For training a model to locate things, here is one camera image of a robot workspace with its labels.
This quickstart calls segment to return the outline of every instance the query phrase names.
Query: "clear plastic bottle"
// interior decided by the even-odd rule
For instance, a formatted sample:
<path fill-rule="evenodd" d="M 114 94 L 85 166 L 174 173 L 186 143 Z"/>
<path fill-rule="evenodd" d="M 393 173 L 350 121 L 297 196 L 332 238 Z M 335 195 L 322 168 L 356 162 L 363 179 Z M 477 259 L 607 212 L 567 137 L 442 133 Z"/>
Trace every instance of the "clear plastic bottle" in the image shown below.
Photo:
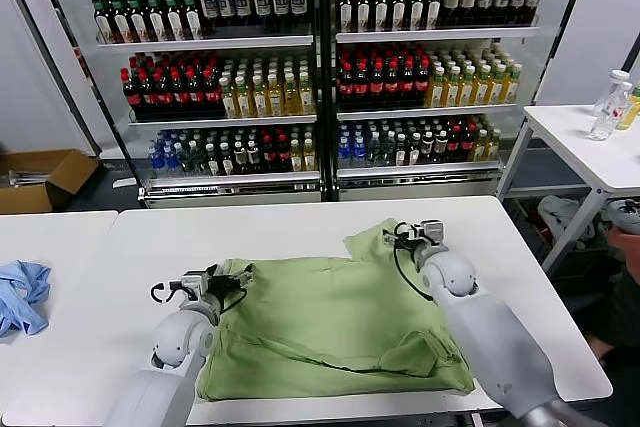
<path fill-rule="evenodd" d="M 587 134 L 591 140 L 607 140 L 629 109 L 631 82 L 622 82 L 611 94 Z"/>

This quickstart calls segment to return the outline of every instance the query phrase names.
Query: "table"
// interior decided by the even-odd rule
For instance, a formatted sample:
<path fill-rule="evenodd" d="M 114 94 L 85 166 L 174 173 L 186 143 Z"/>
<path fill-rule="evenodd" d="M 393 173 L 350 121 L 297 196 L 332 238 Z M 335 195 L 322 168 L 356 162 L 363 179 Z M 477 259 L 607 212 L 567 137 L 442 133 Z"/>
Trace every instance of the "table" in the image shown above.
<path fill-rule="evenodd" d="M 61 300 L 73 295 L 75 280 L 117 216 L 115 211 L 0 216 L 0 265 L 18 259 L 51 267 L 49 299 L 38 307 L 49 327 L 32 337 L 16 333 L 0 340 L 0 414 L 23 382 L 32 353 L 54 333 Z"/>
<path fill-rule="evenodd" d="M 99 288 L 78 292 L 60 312 L 48 356 L 34 366 L 37 384 L 16 394 L 3 422 L 103 425 L 128 377 L 150 358 L 154 327 L 177 308 L 150 299 L 156 282 L 226 258 L 348 256 L 346 236 L 389 217 L 444 221 L 446 243 L 474 259 L 483 284 L 508 302 L 548 354 L 566 400 L 611 394 L 607 377 L 495 197 L 140 210 L 120 214 L 83 273 L 90 285 L 99 272 Z M 188 423 L 297 424 L 495 408 L 481 389 L 466 396 L 441 391 L 196 401 Z"/>
<path fill-rule="evenodd" d="M 503 200 L 535 133 L 558 154 L 591 192 L 556 241 L 542 268 L 552 275 L 564 255 L 573 248 L 589 222 L 610 197 L 640 195 L 640 122 L 626 131 L 615 131 L 604 142 L 586 137 L 595 122 L 593 105 L 525 107 L 525 122 L 507 162 L 496 196 Z"/>

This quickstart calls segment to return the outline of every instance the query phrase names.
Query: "juice bottle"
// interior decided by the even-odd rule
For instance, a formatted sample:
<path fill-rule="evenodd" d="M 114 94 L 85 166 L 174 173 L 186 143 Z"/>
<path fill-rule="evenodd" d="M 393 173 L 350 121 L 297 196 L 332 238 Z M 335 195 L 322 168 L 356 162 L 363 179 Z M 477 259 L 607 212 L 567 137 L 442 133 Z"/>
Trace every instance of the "juice bottle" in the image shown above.
<path fill-rule="evenodd" d="M 516 102 L 521 72 L 522 64 L 514 64 L 511 68 L 511 77 L 502 86 L 502 95 L 500 96 L 501 104 L 514 104 Z"/>
<path fill-rule="evenodd" d="M 440 99 L 442 98 L 442 89 L 444 88 L 444 67 L 436 67 L 433 80 L 429 82 L 427 88 L 427 98 L 425 106 L 427 108 L 440 107 Z"/>
<path fill-rule="evenodd" d="M 456 105 L 459 82 L 460 67 L 454 65 L 451 67 L 448 78 L 444 80 L 444 89 L 442 91 L 442 98 L 440 99 L 440 107 L 453 107 Z"/>
<path fill-rule="evenodd" d="M 301 115 L 302 105 L 300 103 L 300 94 L 296 87 L 296 81 L 293 73 L 288 72 L 284 76 L 284 113 L 285 115 Z"/>
<path fill-rule="evenodd" d="M 496 65 L 496 71 L 493 76 L 489 78 L 489 85 L 487 87 L 487 93 L 484 96 L 485 105 L 495 105 L 500 101 L 500 94 L 502 93 L 502 79 L 506 66 L 504 64 Z"/>
<path fill-rule="evenodd" d="M 491 72 L 491 67 L 486 64 L 480 66 L 480 74 L 476 75 L 473 80 L 471 105 L 484 105 L 484 97 L 487 95 L 487 87 L 489 86 L 489 72 Z"/>

